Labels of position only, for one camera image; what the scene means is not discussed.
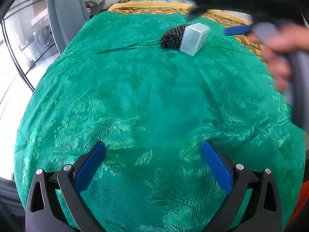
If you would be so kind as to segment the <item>clear plastic floss box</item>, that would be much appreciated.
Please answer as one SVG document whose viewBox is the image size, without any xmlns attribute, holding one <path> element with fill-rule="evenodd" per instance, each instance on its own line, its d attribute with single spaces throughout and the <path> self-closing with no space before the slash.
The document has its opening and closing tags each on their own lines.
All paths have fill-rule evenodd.
<svg viewBox="0 0 309 232">
<path fill-rule="evenodd" d="M 186 26 L 180 45 L 180 51 L 194 56 L 204 46 L 210 28 L 201 23 Z"/>
</svg>

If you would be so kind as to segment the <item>orange floral quilt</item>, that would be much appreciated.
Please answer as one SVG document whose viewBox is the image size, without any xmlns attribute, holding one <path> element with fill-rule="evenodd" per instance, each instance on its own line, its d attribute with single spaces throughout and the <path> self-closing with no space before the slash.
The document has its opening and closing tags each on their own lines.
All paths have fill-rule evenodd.
<svg viewBox="0 0 309 232">
<path fill-rule="evenodd" d="M 116 12 L 119 14 L 186 14 L 189 9 L 189 5 L 181 4 L 175 5 L 167 3 L 156 3 L 156 2 L 130 2 L 130 3 L 119 3 L 112 5 L 108 11 Z M 249 22 L 226 12 L 221 12 L 219 10 L 209 10 L 203 15 L 204 18 L 210 19 L 214 22 L 221 24 L 224 27 L 232 26 L 248 26 Z M 248 37 L 244 35 L 236 35 L 236 40 L 238 40 L 245 48 L 253 52 L 257 57 L 261 57 L 261 51 L 263 46 L 260 44 L 252 43 Z"/>
</svg>

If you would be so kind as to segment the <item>yellow blanket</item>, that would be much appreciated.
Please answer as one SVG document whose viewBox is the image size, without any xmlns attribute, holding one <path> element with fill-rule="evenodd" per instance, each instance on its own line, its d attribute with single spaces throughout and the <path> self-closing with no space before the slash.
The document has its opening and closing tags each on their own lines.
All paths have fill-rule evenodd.
<svg viewBox="0 0 309 232">
<path fill-rule="evenodd" d="M 151 1 L 135 1 L 127 3 L 115 3 L 109 7 L 108 12 L 116 12 L 120 14 L 187 14 L 192 4 L 185 3 L 167 3 L 167 2 L 151 2 Z M 220 10 L 211 9 L 202 15 L 202 17 L 218 22 L 224 26 L 246 25 L 251 23 L 236 15 L 232 15 Z"/>
</svg>

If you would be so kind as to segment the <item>green floral tablecloth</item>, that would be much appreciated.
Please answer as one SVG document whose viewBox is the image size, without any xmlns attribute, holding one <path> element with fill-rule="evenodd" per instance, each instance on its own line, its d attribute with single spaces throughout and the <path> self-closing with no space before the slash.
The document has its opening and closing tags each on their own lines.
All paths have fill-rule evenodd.
<svg viewBox="0 0 309 232">
<path fill-rule="evenodd" d="M 225 198 L 201 157 L 216 149 L 272 170 L 286 225 L 305 165 L 304 132 L 266 65 L 207 18 L 194 56 L 162 49 L 180 14 L 105 12 L 88 21 L 38 83 L 17 131 L 14 174 L 27 203 L 34 174 L 107 147 L 82 197 L 107 231 L 201 231 Z"/>
</svg>

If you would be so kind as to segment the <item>washing machine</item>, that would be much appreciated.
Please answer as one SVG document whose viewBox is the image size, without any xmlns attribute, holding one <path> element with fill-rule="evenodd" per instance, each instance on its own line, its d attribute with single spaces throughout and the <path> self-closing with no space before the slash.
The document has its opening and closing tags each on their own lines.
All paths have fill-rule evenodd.
<svg viewBox="0 0 309 232">
<path fill-rule="evenodd" d="M 41 19 L 33 19 L 31 23 L 31 30 L 34 36 L 36 47 L 39 52 L 44 52 L 54 43 L 49 23 L 49 17 L 45 16 Z"/>
</svg>

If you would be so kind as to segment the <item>grey-blue curtain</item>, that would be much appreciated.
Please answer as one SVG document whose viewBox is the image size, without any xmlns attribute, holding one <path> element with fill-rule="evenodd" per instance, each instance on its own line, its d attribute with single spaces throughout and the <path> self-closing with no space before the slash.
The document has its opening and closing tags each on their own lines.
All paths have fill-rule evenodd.
<svg viewBox="0 0 309 232">
<path fill-rule="evenodd" d="M 84 0 L 46 0 L 53 39 L 59 54 L 90 19 Z"/>
</svg>

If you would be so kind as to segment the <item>black framed glass door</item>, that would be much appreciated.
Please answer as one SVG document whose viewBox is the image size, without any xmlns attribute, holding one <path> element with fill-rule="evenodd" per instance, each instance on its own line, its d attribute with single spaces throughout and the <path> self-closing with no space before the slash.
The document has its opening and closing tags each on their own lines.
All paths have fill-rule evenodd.
<svg viewBox="0 0 309 232">
<path fill-rule="evenodd" d="M 45 16 L 48 16 L 46 0 L 15 0 L 1 21 L 9 55 L 31 91 L 45 73 L 43 69 L 59 57 L 55 42 L 44 52 L 39 52 L 34 42 L 31 22 Z"/>
</svg>

